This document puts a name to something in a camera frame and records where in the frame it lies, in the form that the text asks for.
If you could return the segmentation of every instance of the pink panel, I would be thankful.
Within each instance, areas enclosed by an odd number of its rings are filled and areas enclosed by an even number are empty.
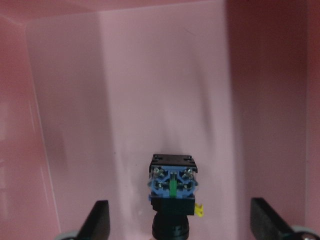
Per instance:
[[[25,24],[32,19],[45,17],[197,1],[199,2],[199,0],[2,0],[0,15],[16,23]]]
[[[25,29],[0,18],[0,238],[59,232]]]
[[[111,239],[150,239],[152,154],[190,153],[190,239],[237,238],[223,1],[40,19],[27,39],[63,231],[106,198]]]
[[[307,7],[304,1],[228,1],[229,54],[239,185],[238,239],[249,202],[264,197],[304,225]]]
[[[320,233],[320,2],[308,1],[306,224]]]
[[[224,2],[28,25],[63,231],[106,198],[111,239],[149,239],[156,152],[197,161],[205,217],[190,218],[191,239],[250,239],[253,196],[304,224],[306,5]]]

